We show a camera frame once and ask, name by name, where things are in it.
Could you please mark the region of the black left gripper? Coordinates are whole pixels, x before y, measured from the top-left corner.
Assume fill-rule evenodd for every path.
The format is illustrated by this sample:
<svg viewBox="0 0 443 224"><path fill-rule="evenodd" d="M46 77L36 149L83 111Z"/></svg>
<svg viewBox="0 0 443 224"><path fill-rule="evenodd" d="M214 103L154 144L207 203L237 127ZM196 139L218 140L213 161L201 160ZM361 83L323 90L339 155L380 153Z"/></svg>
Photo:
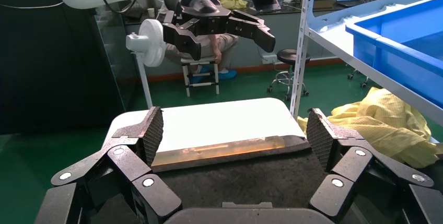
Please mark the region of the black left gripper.
<svg viewBox="0 0 443 224"><path fill-rule="evenodd" d="M229 33L253 40L265 52L274 51L276 39L264 20L239 10L223 8L219 0L164 0L167 11L156 19L162 25L163 40L178 51L201 59L196 36Z"/></svg>

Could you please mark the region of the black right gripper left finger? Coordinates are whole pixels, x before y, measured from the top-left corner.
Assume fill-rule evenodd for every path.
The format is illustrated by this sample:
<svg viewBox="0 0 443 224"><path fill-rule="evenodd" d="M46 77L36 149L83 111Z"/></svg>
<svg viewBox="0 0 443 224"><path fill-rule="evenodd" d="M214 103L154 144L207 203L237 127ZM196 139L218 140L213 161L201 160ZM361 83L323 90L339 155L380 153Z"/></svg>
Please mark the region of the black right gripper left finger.
<svg viewBox="0 0 443 224"><path fill-rule="evenodd" d="M152 107L141 122L117 129L96 153L56 173L35 223L90 223L118 194L141 223L167 221L182 201L151 168L163 127L162 109Z"/></svg>

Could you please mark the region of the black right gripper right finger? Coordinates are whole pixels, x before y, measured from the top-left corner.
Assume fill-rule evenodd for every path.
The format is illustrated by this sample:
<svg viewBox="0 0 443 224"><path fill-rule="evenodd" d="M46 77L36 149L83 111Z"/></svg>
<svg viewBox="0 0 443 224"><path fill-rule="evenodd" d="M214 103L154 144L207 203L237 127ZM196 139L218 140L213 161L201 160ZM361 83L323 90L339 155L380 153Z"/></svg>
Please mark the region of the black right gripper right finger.
<svg viewBox="0 0 443 224"><path fill-rule="evenodd" d="M309 111L307 140L327 176L310 199L311 209L340 222L361 195L396 223L442 223L442 193L433 179L377 151L353 129Z"/></svg>

